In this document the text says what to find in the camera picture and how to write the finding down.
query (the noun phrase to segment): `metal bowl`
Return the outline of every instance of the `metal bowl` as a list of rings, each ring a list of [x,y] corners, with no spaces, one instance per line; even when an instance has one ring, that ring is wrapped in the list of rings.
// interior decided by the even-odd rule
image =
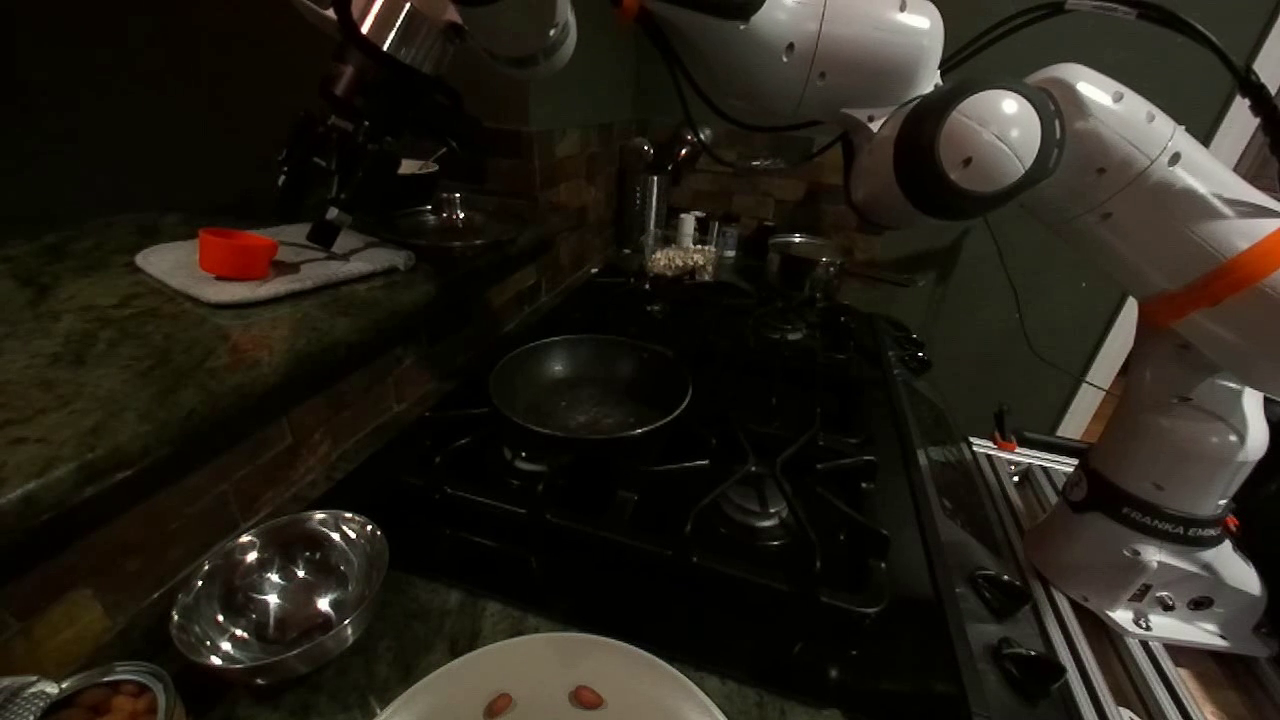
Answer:
[[[170,637],[199,670],[276,684],[353,649],[384,575],[387,540],[363,515],[282,515],[199,559],[178,592]]]

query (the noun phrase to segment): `black frying pan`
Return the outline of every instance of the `black frying pan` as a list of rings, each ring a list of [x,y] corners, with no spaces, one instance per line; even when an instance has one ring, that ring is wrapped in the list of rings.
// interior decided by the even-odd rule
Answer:
[[[627,336],[545,336],[487,371],[487,399],[514,426],[556,442],[627,442],[689,403],[685,366]]]

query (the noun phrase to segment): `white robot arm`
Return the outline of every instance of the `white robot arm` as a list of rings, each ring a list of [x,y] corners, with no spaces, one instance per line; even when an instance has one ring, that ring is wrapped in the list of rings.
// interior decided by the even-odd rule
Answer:
[[[1223,515],[1268,447],[1260,392],[1280,392],[1280,205],[1083,66],[912,100],[851,176],[880,230],[1009,200],[1143,305],[1117,422],[1028,531],[1033,564],[1125,631],[1273,653],[1265,584]]]
[[[499,71],[574,62],[574,0],[451,0]],[[718,100],[753,121],[877,121],[942,85],[943,22],[929,0],[637,0]]]

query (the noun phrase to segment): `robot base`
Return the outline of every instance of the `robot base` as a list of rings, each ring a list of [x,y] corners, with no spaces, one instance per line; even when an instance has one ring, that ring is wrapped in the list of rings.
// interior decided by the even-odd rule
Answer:
[[[1033,567],[1127,637],[1235,657],[1273,657],[1265,584],[1232,549],[1184,549],[1141,538],[1102,511],[1055,503],[1026,538]]]

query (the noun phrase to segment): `granite countertop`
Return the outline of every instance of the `granite countertop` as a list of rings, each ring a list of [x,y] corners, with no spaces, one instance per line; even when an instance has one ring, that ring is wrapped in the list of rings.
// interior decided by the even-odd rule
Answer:
[[[0,246],[0,551],[53,515],[254,434],[266,407],[424,324],[433,264],[207,307],[132,268],[193,220],[119,217]]]
[[[199,676],[172,653],[163,625],[137,628],[115,653],[170,670],[193,720],[372,720],[433,670],[525,631],[566,631],[566,625],[391,573],[357,649],[276,688],[229,688],[225,682]],[[836,710],[810,710],[696,670],[682,674],[733,720],[847,720]]]

